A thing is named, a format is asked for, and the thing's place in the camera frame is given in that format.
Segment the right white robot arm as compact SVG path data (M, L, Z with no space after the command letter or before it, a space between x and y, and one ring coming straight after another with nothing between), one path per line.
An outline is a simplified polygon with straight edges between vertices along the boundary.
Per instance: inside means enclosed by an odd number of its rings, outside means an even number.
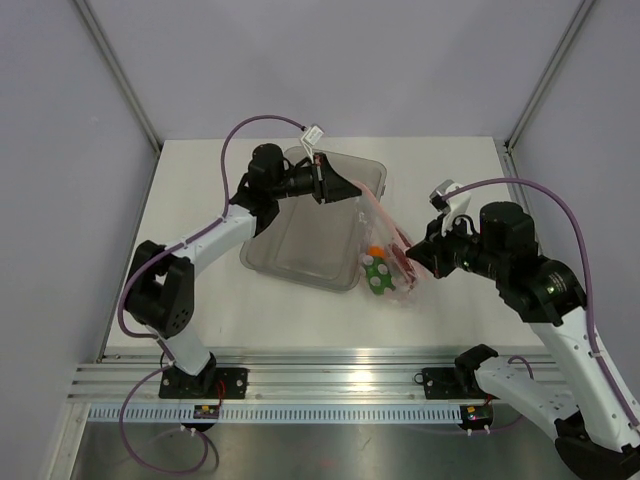
M456 357L454 384L466 396L507 402L554 443L581 479L630 479L639 472L639 432L597 363L586 326L586 294L571 269L538 251L533 219L512 202L480 210L480 229L439 216L406 255L436 278L460 269L494 281L500 298L539 337L570 392L545 387L480 344Z

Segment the orange fruit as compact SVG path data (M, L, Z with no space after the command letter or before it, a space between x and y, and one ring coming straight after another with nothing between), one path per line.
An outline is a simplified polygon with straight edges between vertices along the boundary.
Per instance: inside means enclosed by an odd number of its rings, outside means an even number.
M385 250L379 246L370 246L367 250L367 254L371 257L384 259L386 257Z

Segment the red toy lobster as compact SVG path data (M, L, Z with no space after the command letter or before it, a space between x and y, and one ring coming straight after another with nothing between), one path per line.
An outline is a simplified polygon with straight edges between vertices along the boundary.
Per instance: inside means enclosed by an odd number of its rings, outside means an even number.
M418 277L404 251L398 244L390 243L387 245L387 253L394 277L399 279L405 288L413 288Z

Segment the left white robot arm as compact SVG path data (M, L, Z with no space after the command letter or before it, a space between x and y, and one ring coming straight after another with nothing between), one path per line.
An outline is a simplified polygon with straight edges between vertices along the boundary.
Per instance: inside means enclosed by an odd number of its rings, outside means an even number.
M118 312L129 313L161 346L183 394L206 397L216 385L217 361L190 325L197 276L264 232L279 214L280 200L309 196L323 205L361 194L323 153L293 164L279 146L259 145L218 219L172 245L147 240L137 247Z

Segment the green bell pepper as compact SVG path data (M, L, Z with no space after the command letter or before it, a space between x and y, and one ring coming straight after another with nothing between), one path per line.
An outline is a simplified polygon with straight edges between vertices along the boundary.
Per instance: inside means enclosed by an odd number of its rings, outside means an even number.
M365 255L362 261L366 284L376 296L397 290L393 275L382 257Z

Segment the clear zip top bag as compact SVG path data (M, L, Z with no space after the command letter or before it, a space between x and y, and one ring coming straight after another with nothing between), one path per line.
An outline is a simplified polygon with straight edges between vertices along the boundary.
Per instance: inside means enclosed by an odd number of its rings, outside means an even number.
M424 286L426 269L406 256L413 245L411 238L374 193L362 182L354 181L354 185L362 192L356 199L356 220L361 235L357 243L360 284L376 299L408 305Z

